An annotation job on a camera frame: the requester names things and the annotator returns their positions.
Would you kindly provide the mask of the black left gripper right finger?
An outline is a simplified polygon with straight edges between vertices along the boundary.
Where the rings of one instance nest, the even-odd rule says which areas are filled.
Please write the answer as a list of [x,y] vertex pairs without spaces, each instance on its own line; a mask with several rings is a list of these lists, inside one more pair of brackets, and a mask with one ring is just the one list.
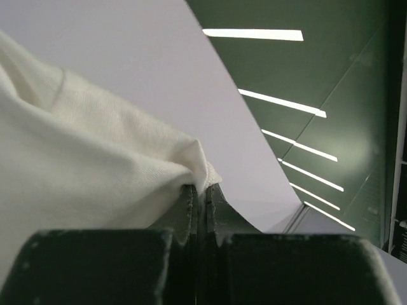
[[349,234],[266,234],[207,190],[207,304],[399,304],[374,246]]

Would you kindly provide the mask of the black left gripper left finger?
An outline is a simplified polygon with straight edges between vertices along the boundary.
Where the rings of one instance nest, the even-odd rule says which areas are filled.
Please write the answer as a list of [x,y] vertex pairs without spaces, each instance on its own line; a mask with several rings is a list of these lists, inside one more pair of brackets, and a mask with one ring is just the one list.
[[146,229],[38,231],[21,247],[2,304],[194,304],[197,191],[184,186]]

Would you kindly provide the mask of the white t shirt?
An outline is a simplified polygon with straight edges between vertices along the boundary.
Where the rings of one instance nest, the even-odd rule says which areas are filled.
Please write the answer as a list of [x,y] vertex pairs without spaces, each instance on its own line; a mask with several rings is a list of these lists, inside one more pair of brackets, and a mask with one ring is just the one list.
[[221,181],[200,142],[1,35],[1,267],[42,229],[144,228]]

